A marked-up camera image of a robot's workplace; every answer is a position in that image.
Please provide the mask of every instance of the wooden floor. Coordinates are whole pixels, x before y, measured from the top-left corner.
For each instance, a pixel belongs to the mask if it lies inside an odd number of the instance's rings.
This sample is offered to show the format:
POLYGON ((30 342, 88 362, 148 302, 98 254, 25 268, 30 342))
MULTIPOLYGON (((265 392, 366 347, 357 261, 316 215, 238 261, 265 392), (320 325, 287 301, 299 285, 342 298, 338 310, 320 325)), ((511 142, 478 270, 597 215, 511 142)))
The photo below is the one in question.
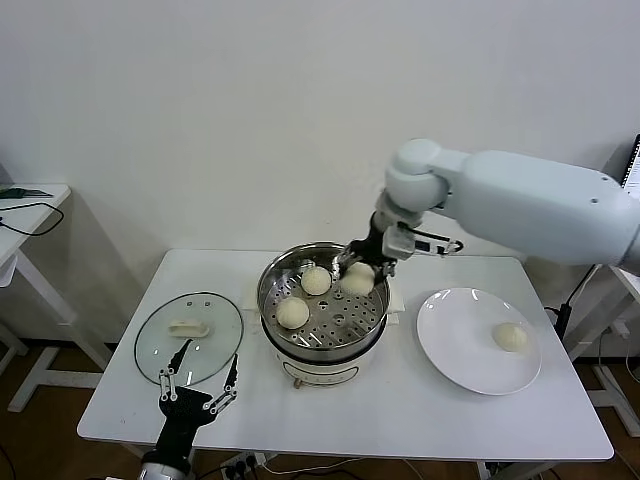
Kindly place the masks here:
MULTIPOLYGON (((17 478, 70 480, 105 478, 114 476, 135 479, 139 460, 115 444, 89 442, 76 434, 76 425, 91 398, 90 390, 40 387, 22 413, 6 410, 14 392, 35 362, 40 349, 31 349, 24 357, 16 357, 5 373, 0 376, 0 445, 15 465, 17 478)), ((95 366, 76 349, 63 349, 54 363, 57 369, 97 371, 95 366)), ((640 384, 635 383, 622 366, 612 367, 616 378, 631 402, 640 411, 640 384)), ((587 388, 597 388, 598 382, 589 367, 579 366, 583 383, 587 388)), ((613 410, 598 409, 600 419, 614 444, 631 464, 640 471, 640 439, 627 437, 624 427, 613 410)), ((220 462, 233 456, 230 452, 200 452, 194 462, 197 474, 217 467, 220 462)), ((280 455, 269 462, 272 470, 291 470, 309 466, 328 465, 338 459, 280 455)), ((466 462, 417 462, 412 464, 420 470, 425 480, 476 479, 475 465, 466 462)), ((345 465, 346 470, 364 480, 417 480, 415 473, 400 460, 363 460, 345 465)), ((633 480, 635 477, 618 459, 602 463, 562 464, 555 468, 562 480, 633 480)), ((0 480, 10 479, 10 470, 0 458, 0 480)), ((287 480, 291 475, 272 475, 259 470, 261 480, 279 478, 287 480)), ((207 478, 218 480, 216 473, 207 478)), ((330 479, 348 479, 344 474, 330 475, 330 479)), ((547 472, 545 480, 554 476, 547 472)))

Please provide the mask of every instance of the stainless steel steamer basket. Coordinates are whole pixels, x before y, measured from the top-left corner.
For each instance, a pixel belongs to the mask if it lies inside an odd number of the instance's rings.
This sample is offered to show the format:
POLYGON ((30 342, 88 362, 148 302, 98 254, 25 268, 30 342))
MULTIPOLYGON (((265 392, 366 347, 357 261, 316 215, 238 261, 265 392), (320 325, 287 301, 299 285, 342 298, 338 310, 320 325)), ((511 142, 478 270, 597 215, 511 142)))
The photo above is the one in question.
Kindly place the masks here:
POLYGON ((258 282, 258 308, 269 340, 291 358, 315 365, 353 360, 380 338, 389 306, 387 281, 367 296, 341 291, 337 255, 343 246, 329 242, 294 247, 277 257, 258 282), (332 276, 324 295, 309 295, 300 284, 302 273, 312 266, 326 268, 332 276), (294 296, 309 306, 309 321, 296 330, 282 328, 276 320, 279 302, 294 296))

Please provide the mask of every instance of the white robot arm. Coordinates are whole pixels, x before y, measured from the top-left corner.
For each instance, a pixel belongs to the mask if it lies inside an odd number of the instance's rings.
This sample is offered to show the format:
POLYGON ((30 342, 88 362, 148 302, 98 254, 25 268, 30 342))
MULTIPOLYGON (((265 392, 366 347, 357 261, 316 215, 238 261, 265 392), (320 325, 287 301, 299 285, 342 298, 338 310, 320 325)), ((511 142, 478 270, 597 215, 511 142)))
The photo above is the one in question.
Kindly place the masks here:
POLYGON ((427 210, 528 255, 640 274, 640 202, 611 177, 515 153, 444 150, 426 139, 395 154, 365 247, 352 242, 346 266, 372 260, 381 276, 393 274, 394 260, 415 250, 412 229, 427 210), (382 255, 371 258, 380 241, 382 255))

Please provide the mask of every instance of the glass pot lid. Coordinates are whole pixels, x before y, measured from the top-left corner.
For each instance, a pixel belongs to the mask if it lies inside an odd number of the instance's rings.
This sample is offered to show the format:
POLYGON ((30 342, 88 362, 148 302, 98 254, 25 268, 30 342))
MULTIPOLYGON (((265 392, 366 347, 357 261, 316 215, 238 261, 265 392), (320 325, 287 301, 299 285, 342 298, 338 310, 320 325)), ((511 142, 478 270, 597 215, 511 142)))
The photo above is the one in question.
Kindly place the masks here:
POLYGON ((185 341, 187 348, 175 376, 178 386, 194 385, 218 373, 238 350, 242 339, 242 316, 222 295, 209 292, 181 295, 153 312, 134 345, 140 373, 160 384, 160 369, 167 368, 185 341))

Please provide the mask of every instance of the white table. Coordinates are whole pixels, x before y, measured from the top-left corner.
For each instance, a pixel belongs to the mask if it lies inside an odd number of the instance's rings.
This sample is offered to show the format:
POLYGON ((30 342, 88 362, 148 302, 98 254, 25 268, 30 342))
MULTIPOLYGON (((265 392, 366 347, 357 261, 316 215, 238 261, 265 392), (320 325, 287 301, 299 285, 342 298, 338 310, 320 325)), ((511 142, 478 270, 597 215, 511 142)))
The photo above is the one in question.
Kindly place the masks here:
MULTIPOLYGON (((15 187, 42 190, 53 195, 49 198, 0 199, 0 208, 27 205, 32 203, 47 203, 58 207, 70 194, 69 187, 62 184, 14 185, 15 187)), ((37 206, 19 210, 0 211, 3 222, 11 227, 33 233, 52 214, 53 210, 46 206, 37 206)), ((16 261, 15 268, 25 277, 34 289, 44 298, 56 312, 56 324, 101 368, 105 368, 110 357, 109 349, 85 325, 78 322, 76 312, 58 294, 40 271, 22 253, 20 247, 29 238, 28 235, 13 232, 7 228, 0 228, 0 267, 16 261)), ((46 236, 39 237, 46 241, 46 236)), ((0 361, 0 368, 6 367, 14 354, 24 355, 26 347, 6 327, 0 326, 0 340, 9 346, 7 355, 0 361)), ((58 352, 57 348, 46 348, 29 375, 18 389, 9 404, 9 410, 22 411, 38 385, 58 385, 70 387, 94 388, 100 374, 82 372, 59 372, 48 370, 48 366, 58 352)))
MULTIPOLYGON (((164 418, 157 386, 134 363, 136 334, 168 300, 211 291, 237 305, 276 252, 169 251, 149 285, 78 425, 87 439, 154 444, 164 418)), ((201 428, 199 449, 338 456, 518 461, 498 478, 525 479, 560 461, 605 460, 613 449, 519 262, 512 258, 414 257, 398 266, 406 312, 385 331, 367 370, 328 389, 292 388, 255 314, 243 313, 238 399, 201 428), (420 350, 419 307, 434 291, 474 286, 516 306, 542 350, 537 380, 514 395, 467 391, 420 350)), ((226 369, 196 386, 214 396, 226 369)))
MULTIPOLYGON (((572 360, 578 358, 597 341, 607 327, 612 326, 633 302, 640 302, 640 278, 616 267, 610 269, 624 288, 619 284, 613 285, 603 299, 566 336, 564 344, 572 360)), ((593 405, 615 408, 629 436, 640 437, 640 419, 611 370, 605 366, 597 366, 593 367, 593 371, 603 386, 601 390, 588 392, 593 405)))

